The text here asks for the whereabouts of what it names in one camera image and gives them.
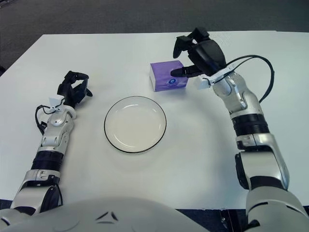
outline floor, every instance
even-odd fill
[[[308,0],[14,0],[0,8],[0,65],[9,68],[41,35],[278,30],[309,32]],[[0,209],[10,201],[0,201]],[[182,210],[226,231],[219,210]]]

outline white plate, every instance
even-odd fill
[[[108,141],[117,149],[138,153],[155,146],[163,137],[166,117],[153,100],[133,96],[115,103],[104,121]]]

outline white table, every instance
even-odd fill
[[[41,134],[36,106],[48,104],[67,71],[90,76],[92,99],[76,107],[77,119],[62,167],[65,203],[103,196],[135,196],[174,208],[244,208],[232,122],[211,89],[153,92],[149,64],[172,59],[176,36],[187,33],[43,35],[0,78],[0,198],[13,199],[31,168]],[[289,190],[309,204],[309,34],[271,31],[212,32],[226,60],[247,54],[269,58],[275,86],[262,103],[291,175]],[[187,54],[180,56],[190,65]],[[239,68],[261,97],[269,83],[262,61]],[[167,130],[151,150],[121,153],[105,138],[109,108],[132,95],[149,97],[166,113]]]

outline robot forearm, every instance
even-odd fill
[[[77,80],[83,82],[73,88],[71,85]],[[36,113],[41,108],[49,108],[47,114],[51,116],[46,124],[39,124],[36,116],[42,140],[11,208],[0,211],[0,230],[28,216],[58,207],[59,197],[62,199],[58,186],[60,168],[76,118],[74,107],[85,95],[92,96],[87,89],[87,81],[86,74],[69,71],[58,87],[57,96],[50,98],[51,107],[41,105],[37,108]]]
[[[274,136],[269,132],[257,97],[244,79],[232,72],[213,86],[224,101],[236,132],[236,155],[239,182],[245,189],[258,186],[281,186],[288,189],[289,172]]]
[[[247,230],[307,231],[308,215],[297,197],[287,191],[289,173],[257,97],[235,72],[213,89],[230,113],[237,146],[242,150],[235,160],[239,183],[249,190]]]

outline tissue box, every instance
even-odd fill
[[[187,85],[188,78],[170,75],[170,71],[182,67],[183,64],[179,60],[150,64],[150,79],[153,83],[154,91],[184,88]]]

